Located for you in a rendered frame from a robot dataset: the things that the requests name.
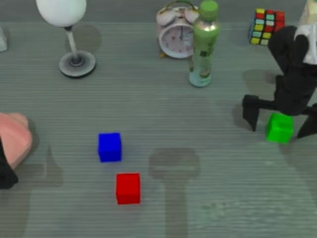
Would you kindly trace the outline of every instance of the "white globe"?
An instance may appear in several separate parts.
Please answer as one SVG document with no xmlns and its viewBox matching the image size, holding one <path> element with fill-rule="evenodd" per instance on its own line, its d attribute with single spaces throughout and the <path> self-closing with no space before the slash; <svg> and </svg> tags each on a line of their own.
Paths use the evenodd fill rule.
<svg viewBox="0 0 317 238">
<path fill-rule="evenodd" d="M 36 5 L 42 18 L 49 24 L 69 27 L 85 15 L 87 0 L 36 0 Z"/>
</svg>

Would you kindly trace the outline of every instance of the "clock face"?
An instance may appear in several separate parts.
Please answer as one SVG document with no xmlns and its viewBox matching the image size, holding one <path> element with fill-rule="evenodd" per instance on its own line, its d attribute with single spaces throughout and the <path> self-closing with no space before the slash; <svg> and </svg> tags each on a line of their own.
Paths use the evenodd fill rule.
<svg viewBox="0 0 317 238">
<path fill-rule="evenodd" d="M 162 50 L 174 58 L 186 58 L 193 54 L 193 28 L 174 26 L 168 29 L 161 39 Z"/>
</svg>

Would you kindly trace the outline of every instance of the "lamp base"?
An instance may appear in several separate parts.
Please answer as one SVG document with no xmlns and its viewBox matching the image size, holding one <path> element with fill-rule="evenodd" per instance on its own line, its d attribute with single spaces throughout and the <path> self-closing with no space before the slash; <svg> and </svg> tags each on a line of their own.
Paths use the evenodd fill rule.
<svg viewBox="0 0 317 238">
<path fill-rule="evenodd" d="M 65 54 L 58 63 L 59 71 L 69 78 L 82 78 L 90 74 L 96 67 L 93 54 L 78 51 L 79 60 L 75 61 L 73 53 Z"/>
</svg>

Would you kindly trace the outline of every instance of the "blue cube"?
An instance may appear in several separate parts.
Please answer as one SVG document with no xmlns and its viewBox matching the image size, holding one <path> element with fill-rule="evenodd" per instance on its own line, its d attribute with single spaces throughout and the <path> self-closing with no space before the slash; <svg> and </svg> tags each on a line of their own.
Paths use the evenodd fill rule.
<svg viewBox="0 0 317 238">
<path fill-rule="evenodd" d="M 102 163 L 121 161 L 120 133 L 99 134 L 98 154 Z"/>
</svg>

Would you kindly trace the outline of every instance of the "white object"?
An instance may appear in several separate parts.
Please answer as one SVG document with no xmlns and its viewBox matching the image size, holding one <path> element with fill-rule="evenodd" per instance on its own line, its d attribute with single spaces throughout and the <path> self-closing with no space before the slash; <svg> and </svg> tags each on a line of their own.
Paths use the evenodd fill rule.
<svg viewBox="0 0 317 238">
<path fill-rule="evenodd" d="M 298 35 L 305 35 L 310 43 L 304 63 L 317 65 L 317 1 L 307 0 L 295 38 Z"/>
<path fill-rule="evenodd" d="M 85 15 L 87 0 L 36 0 L 36 4 L 42 18 L 49 24 L 69 27 Z"/>
<path fill-rule="evenodd" d="M 2 28 L 0 27 L 0 52 L 6 51 L 7 49 L 8 49 L 8 45 L 7 45 L 6 37 Z"/>
<path fill-rule="evenodd" d="M 198 8 L 164 7 L 157 13 L 157 37 L 161 50 L 168 56 L 184 59 L 193 54 L 193 23 Z"/>
</svg>

